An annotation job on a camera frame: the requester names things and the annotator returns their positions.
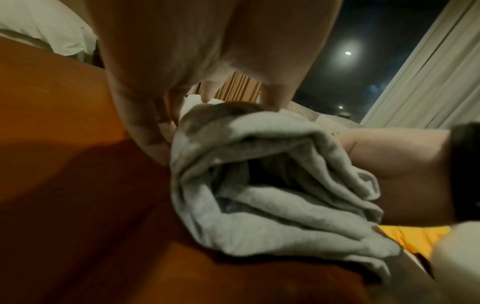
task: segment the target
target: hand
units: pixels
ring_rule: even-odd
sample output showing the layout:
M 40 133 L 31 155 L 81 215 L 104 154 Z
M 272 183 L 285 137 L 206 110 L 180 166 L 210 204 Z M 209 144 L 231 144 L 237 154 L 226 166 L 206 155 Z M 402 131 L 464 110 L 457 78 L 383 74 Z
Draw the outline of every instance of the hand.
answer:
M 354 166 L 377 177 L 384 224 L 438 226 L 456 221 L 449 137 L 447 130 L 355 129 L 338 140 Z
M 120 118 L 168 164 L 158 123 L 176 121 L 202 82 L 210 100 L 234 71 L 262 82 L 261 101 L 286 107 L 317 58 L 341 0 L 88 0 Z

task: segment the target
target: white pillow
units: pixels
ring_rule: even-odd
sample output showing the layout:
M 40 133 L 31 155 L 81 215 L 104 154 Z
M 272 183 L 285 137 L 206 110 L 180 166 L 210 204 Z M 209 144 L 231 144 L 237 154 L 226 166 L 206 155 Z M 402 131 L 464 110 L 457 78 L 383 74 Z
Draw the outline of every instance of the white pillow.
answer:
M 0 29 L 40 39 L 60 55 L 93 54 L 90 26 L 58 0 L 0 0 Z

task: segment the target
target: gray towel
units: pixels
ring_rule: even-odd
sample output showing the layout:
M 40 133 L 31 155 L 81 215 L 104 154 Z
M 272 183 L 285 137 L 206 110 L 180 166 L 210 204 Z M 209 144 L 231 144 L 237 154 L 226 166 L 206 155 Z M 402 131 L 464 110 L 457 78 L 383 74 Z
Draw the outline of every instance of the gray towel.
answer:
M 170 165 L 171 201 L 205 247 L 354 261 L 382 279 L 382 259 L 401 251 L 372 230 L 383 215 L 370 202 L 380 195 L 375 177 L 303 118 L 255 104 L 195 106 L 180 120 Z

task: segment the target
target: striped curtain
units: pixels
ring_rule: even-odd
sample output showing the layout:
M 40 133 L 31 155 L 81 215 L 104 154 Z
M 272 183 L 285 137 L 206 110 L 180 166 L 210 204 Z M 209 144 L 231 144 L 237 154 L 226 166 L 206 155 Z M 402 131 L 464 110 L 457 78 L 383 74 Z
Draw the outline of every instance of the striped curtain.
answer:
M 224 85 L 216 93 L 215 98 L 223 101 L 246 101 L 256 102 L 260 93 L 260 82 L 235 72 L 227 79 Z

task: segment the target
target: dark sky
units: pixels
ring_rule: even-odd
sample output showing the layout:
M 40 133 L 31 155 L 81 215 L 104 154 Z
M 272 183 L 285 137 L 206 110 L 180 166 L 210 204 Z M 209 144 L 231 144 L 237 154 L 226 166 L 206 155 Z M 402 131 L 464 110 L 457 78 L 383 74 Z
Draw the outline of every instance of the dark sky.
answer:
M 360 122 L 447 2 L 346 0 L 293 100 L 332 115 L 343 106 Z

